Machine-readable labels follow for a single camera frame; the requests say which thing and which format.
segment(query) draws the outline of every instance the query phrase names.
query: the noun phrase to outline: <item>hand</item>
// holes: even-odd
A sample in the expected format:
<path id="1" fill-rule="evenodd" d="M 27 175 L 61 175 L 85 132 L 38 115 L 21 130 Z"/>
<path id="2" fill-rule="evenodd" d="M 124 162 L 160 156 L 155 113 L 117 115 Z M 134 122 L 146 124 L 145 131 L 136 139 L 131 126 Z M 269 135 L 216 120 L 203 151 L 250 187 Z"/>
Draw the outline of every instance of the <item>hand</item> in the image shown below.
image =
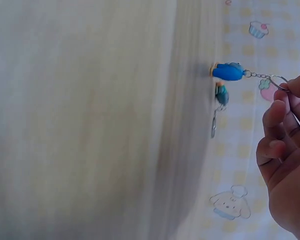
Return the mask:
<path id="1" fill-rule="evenodd" d="M 265 137 L 256 150 L 274 220 L 300 239 L 300 76 L 282 84 L 263 115 Z"/>

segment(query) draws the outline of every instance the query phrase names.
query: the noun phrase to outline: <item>metal key ring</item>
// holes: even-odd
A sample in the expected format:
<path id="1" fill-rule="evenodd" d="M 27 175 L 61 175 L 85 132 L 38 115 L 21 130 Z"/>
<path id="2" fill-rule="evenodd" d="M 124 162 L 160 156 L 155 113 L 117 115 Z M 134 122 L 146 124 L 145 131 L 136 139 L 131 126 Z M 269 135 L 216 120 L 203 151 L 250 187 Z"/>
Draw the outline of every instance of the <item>metal key ring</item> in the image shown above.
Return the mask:
<path id="1" fill-rule="evenodd" d="M 286 83 L 288 83 L 288 80 L 285 79 L 283 76 L 269 75 L 269 80 L 270 80 L 270 82 L 271 82 L 276 88 L 278 88 L 279 90 L 284 91 L 284 92 L 286 92 L 286 93 L 289 93 L 289 92 L 290 92 L 288 89 L 285 89 L 284 87 L 279 86 L 278 84 L 276 84 L 275 81 L 273 81 L 271 78 L 280 78 L 280 79 L 284 80 Z"/>

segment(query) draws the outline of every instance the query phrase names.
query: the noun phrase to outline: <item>chef hat print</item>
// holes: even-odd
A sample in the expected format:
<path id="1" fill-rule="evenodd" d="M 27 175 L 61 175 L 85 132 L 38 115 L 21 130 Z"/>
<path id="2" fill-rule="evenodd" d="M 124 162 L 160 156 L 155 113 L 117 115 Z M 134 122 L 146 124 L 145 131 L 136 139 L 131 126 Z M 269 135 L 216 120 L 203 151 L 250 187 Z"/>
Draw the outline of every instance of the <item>chef hat print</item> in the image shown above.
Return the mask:
<path id="1" fill-rule="evenodd" d="M 246 196 L 248 194 L 247 189 L 242 186 L 242 185 L 234 185 L 231 187 L 231 191 L 233 196 L 237 197 L 237 198 L 242 198 L 244 196 Z"/>

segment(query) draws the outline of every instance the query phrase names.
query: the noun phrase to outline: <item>keychain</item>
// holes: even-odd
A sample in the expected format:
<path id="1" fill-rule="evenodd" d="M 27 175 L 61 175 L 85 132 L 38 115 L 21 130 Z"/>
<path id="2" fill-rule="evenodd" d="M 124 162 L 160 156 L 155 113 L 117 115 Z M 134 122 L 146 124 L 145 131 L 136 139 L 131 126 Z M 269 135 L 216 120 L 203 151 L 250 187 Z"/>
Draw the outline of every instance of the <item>keychain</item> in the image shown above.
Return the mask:
<path id="1" fill-rule="evenodd" d="M 219 81 L 215 84 L 215 99 L 219 102 L 220 105 L 214 110 L 211 128 L 212 139 L 215 137 L 217 130 L 217 112 L 226 110 L 227 104 L 229 102 L 229 93 L 223 81 Z"/>
<path id="2" fill-rule="evenodd" d="M 268 79 L 276 88 L 279 90 L 282 90 L 284 92 L 289 92 L 288 89 L 283 88 L 282 86 L 279 86 L 276 84 L 272 78 L 280 78 L 284 80 L 286 83 L 288 82 L 287 79 L 285 79 L 283 76 L 277 76 L 277 75 L 266 75 L 266 74 L 257 74 L 255 72 L 252 72 L 250 70 L 244 69 L 240 63 L 236 62 L 230 62 L 225 64 L 216 63 L 214 67 L 210 69 L 210 76 L 216 77 L 225 81 L 238 81 L 245 76 L 246 78 L 262 78 L 262 79 Z"/>

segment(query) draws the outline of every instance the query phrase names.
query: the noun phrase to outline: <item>blue keychain charm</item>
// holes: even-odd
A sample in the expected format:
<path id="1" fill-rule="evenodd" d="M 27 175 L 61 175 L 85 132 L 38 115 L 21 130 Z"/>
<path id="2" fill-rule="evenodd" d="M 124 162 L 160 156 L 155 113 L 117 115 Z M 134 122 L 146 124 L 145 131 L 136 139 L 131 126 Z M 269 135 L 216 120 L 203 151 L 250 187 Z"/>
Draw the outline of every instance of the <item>blue keychain charm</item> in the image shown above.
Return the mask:
<path id="1" fill-rule="evenodd" d="M 238 81 L 245 75 L 245 70 L 240 63 L 236 62 L 216 63 L 214 68 L 211 68 L 210 75 L 225 81 Z"/>
<path id="2" fill-rule="evenodd" d="M 242 78 L 262 78 L 262 79 L 268 79 L 276 88 L 279 90 L 289 92 L 288 89 L 285 89 L 273 81 L 272 78 L 280 78 L 286 83 L 288 82 L 287 79 L 285 79 L 283 76 L 277 76 L 277 75 L 266 75 L 266 74 L 258 74 L 255 72 L 252 72 L 250 70 L 244 69 L 240 63 L 238 62 L 228 62 L 228 63 L 216 63 L 214 67 L 211 67 L 210 69 L 210 77 L 219 78 L 225 81 L 239 81 Z"/>

